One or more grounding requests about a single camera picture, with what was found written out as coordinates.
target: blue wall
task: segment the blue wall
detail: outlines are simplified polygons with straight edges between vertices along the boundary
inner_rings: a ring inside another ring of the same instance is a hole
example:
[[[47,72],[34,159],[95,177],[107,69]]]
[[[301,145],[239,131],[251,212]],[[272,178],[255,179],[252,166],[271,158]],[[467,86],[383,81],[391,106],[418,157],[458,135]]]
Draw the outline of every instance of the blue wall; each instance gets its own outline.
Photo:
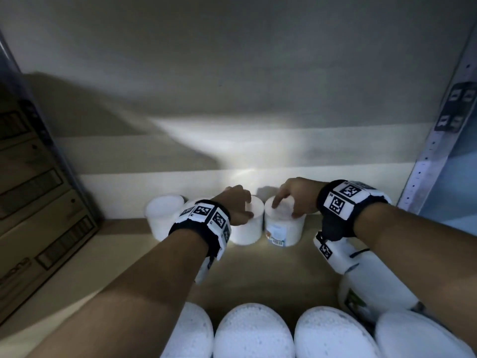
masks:
[[[420,215],[477,235],[477,113],[475,110]]]

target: cardboard box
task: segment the cardboard box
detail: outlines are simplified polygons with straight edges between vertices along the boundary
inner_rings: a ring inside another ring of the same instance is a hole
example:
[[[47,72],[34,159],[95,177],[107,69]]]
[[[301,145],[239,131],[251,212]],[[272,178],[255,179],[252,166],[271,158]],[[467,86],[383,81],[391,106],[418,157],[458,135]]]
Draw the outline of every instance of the cardboard box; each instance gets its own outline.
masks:
[[[0,322],[58,270],[97,226],[71,190],[0,237]]]
[[[0,235],[71,187],[38,139],[0,150]]]
[[[0,150],[37,137],[16,102],[0,101]]]

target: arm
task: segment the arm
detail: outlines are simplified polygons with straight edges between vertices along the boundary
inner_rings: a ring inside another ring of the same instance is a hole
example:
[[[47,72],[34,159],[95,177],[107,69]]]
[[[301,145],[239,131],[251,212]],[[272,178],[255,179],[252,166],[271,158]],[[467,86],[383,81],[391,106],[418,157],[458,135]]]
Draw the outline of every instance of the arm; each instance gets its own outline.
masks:
[[[241,225],[250,192],[228,187],[212,198]],[[209,246],[179,229],[140,258],[29,355],[30,358],[158,358],[176,326]]]
[[[383,203],[364,209],[354,229],[451,331],[475,348],[475,236]]]

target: barcode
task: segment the barcode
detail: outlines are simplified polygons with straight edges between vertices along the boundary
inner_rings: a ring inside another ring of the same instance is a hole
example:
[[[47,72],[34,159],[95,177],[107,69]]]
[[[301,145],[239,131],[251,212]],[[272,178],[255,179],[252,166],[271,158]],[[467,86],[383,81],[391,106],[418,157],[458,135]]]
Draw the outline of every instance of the barcode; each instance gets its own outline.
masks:
[[[280,240],[274,239],[271,236],[267,236],[267,239],[269,239],[272,244],[277,245],[277,246],[283,246],[285,244],[285,241],[280,241]]]
[[[76,222],[72,228],[53,241],[35,258],[46,270],[49,270],[94,228],[88,216]]]
[[[3,192],[0,195],[0,220],[9,217],[62,184],[60,175],[52,168]]]
[[[0,140],[14,138],[29,131],[18,112],[0,114]]]

